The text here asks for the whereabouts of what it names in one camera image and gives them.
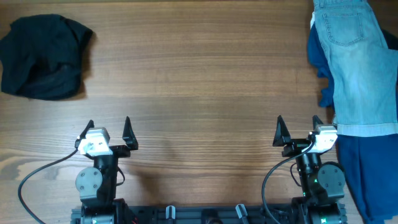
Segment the light blue denim shorts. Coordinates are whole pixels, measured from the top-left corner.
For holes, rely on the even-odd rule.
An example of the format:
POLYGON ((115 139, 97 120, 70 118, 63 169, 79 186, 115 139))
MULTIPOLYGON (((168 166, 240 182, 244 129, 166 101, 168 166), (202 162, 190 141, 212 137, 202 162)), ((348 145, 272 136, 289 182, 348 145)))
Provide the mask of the light blue denim shorts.
POLYGON ((397 51, 367 1, 314 1, 315 27, 334 81, 338 134, 397 133, 397 51))

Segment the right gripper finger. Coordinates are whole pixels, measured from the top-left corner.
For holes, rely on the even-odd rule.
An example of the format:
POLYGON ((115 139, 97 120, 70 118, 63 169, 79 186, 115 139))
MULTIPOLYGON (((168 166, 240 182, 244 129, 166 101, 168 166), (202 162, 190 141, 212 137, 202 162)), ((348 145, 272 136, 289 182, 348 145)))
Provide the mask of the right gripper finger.
POLYGON ((277 127, 272 143, 273 147, 281 147, 292 142, 291 135, 281 115, 277 117, 277 127))
POLYGON ((312 116, 313 130, 317 131, 320 127, 323 126, 322 120, 317 116, 312 116))

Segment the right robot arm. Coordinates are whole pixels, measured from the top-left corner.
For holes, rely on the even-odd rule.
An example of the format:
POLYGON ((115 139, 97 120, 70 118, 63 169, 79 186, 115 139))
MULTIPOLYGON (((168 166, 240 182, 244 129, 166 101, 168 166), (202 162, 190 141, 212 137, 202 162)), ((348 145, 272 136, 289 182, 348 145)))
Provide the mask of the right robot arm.
POLYGON ((321 155, 330 151, 337 140, 337 130, 312 117, 313 131, 306 138, 291 137, 281 116, 273 140, 274 147, 283 147, 282 157, 295 159, 303 195, 292 199, 289 223, 344 224, 348 222, 345 205, 345 172, 337 162, 322 162, 321 155))

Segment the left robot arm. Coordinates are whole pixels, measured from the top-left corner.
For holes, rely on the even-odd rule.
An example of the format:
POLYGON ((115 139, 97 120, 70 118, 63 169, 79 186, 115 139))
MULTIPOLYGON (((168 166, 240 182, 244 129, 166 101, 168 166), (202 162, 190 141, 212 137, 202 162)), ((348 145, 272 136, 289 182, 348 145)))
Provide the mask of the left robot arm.
POLYGON ((130 118, 126 118, 122 145, 110 146, 110 136, 106 128, 96 128, 91 120, 75 141, 75 148, 81 155, 91 159, 93 166, 79 172, 75 180, 80 194, 81 208, 71 214, 74 224, 132 224, 138 218, 123 198, 116 198, 117 181, 122 170, 118 166, 120 158, 128 158, 139 144, 132 130, 130 118))

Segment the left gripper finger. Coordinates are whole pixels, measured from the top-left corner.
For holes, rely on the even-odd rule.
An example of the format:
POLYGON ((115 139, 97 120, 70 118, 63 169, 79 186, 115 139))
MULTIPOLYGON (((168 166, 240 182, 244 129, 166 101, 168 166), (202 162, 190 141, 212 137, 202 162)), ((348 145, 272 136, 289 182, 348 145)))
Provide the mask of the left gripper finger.
POLYGON ((88 124, 86 125, 85 129, 81 132, 81 134, 77 136, 77 139, 75 141, 75 148, 78 148, 78 146, 80 145, 81 141, 85 138, 90 128, 94 128, 94 121, 92 119, 88 122, 88 124))
POLYGON ((138 150, 139 143, 135 137, 134 131, 132 130, 131 120, 128 116, 124 123, 122 139, 130 151, 138 150))

